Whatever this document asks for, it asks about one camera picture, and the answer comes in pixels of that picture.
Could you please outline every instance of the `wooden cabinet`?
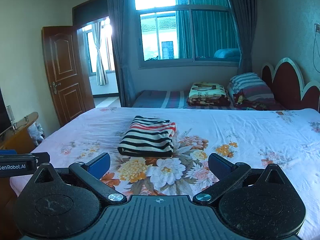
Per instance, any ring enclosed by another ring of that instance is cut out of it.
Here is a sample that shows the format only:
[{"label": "wooden cabinet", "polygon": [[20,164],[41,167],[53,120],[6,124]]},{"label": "wooden cabinet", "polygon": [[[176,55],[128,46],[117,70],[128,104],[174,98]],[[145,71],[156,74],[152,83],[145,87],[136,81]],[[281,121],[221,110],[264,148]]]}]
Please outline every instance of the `wooden cabinet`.
[{"label": "wooden cabinet", "polygon": [[[28,133],[28,127],[38,117],[36,112],[29,114],[17,123],[17,130],[10,129],[5,132],[0,137],[0,149],[14,149],[18,154],[32,152],[36,147]],[[21,237],[12,217],[12,207],[16,199],[17,196],[10,186],[9,178],[0,178],[0,240],[14,240]]]},{"label": "wooden cabinet", "polygon": [[28,133],[30,127],[39,115],[37,112],[29,114],[17,123],[17,130],[10,129],[0,137],[1,150],[16,150],[18,154],[32,152],[36,147]]}]

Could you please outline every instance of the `plastic bag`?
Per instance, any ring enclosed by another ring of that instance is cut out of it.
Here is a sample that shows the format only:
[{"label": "plastic bag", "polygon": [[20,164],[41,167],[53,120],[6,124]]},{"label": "plastic bag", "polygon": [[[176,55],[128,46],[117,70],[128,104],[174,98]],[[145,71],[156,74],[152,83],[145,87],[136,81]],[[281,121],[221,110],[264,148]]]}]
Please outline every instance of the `plastic bag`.
[{"label": "plastic bag", "polygon": [[35,146],[39,146],[39,144],[45,139],[43,128],[39,123],[33,123],[28,127],[28,132]]}]

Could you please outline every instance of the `wall outlet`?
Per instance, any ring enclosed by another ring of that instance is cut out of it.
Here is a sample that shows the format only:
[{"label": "wall outlet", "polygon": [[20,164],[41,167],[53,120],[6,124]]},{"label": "wall outlet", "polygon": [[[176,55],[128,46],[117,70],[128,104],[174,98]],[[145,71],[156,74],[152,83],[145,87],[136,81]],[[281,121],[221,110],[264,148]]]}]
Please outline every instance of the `wall outlet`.
[{"label": "wall outlet", "polygon": [[320,23],[315,23],[315,30],[317,33],[320,33]]}]

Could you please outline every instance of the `tiled floor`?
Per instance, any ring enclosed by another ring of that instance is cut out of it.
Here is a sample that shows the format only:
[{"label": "tiled floor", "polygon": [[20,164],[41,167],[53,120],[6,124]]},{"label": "tiled floor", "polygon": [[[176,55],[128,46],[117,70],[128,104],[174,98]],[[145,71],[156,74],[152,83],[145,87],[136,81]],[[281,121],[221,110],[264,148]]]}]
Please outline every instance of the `tiled floor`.
[{"label": "tiled floor", "polygon": [[94,98],[94,104],[96,107],[107,107],[112,104],[112,106],[120,107],[119,97],[112,98]]}]

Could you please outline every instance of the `red headboard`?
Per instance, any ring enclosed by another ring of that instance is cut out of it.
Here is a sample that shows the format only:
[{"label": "red headboard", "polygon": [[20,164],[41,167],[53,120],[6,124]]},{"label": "red headboard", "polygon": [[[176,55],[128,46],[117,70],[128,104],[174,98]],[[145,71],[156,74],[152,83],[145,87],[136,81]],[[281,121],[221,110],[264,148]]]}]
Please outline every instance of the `red headboard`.
[{"label": "red headboard", "polygon": [[291,59],[280,60],[275,69],[265,63],[261,78],[271,88],[275,100],[288,110],[313,108],[319,112],[320,83],[311,81],[305,85],[299,67]]}]

